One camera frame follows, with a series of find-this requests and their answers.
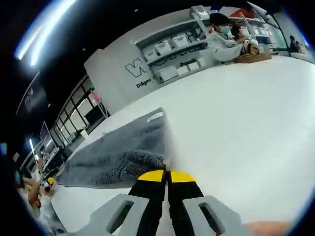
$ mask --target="ceiling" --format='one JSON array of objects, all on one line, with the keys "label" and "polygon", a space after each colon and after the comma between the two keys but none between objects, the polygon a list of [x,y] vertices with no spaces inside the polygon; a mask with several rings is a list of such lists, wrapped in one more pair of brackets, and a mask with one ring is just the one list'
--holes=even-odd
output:
[{"label": "ceiling", "polygon": [[[269,6],[273,6],[270,10],[278,8],[274,3],[269,4],[269,1],[264,1],[264,5],[260,4],[262,1],[252,2],[265,9]],[[150,19],[192,5],[248,6],[244,0],[159,0],[154,5],[147,0],[77,0],[45,42],[50,50],[40,55],[36,67],[30,68],[27,54],[19,61],[13,53],[23,34],[49,1],[4,0],[1,3],[4,4],[1,15],[1,107],[5,110],[5,125],[1,134],[7,142],[12,143],[14,149],[24,142],[25,133],[31,135],[39,131],[42,120],[46,120],[49,126],[54,123],[72,89],[86,73],[83,63],[96,49],[105,48],[127,31]],[[15,119],[15,112],[38,71],[51,106],[41,118],[32,120],[29,125],[21,125]]]}]

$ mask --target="monitor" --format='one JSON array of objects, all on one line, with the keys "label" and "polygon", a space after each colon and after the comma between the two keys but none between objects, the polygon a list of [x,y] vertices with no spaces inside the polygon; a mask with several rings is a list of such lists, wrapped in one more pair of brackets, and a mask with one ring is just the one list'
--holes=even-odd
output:
[{"label": "monitor", "polygon": [[56,144],[51,137],[46,122],[43,123],[39,136],[45,152],[50,155],[52,151],[56,148]]}]

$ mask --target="cardboard box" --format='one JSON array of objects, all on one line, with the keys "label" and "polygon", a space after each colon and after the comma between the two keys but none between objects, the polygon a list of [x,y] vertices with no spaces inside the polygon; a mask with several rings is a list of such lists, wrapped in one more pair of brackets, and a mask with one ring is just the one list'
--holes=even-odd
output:
[{"label": "cardboard box", "polygon": [[234,63],[254,63],[262,60],[272,59],[270,54],[246,55],[235,58]]}]

